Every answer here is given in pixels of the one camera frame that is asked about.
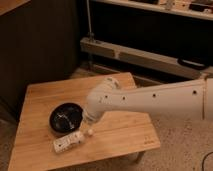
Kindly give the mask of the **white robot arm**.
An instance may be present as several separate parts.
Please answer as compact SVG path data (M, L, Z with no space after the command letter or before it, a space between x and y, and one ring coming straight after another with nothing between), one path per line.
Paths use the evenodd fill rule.
M122 89L116 78L106 77L88 93L83 118L94 124L117 110L213 120L213 78Z

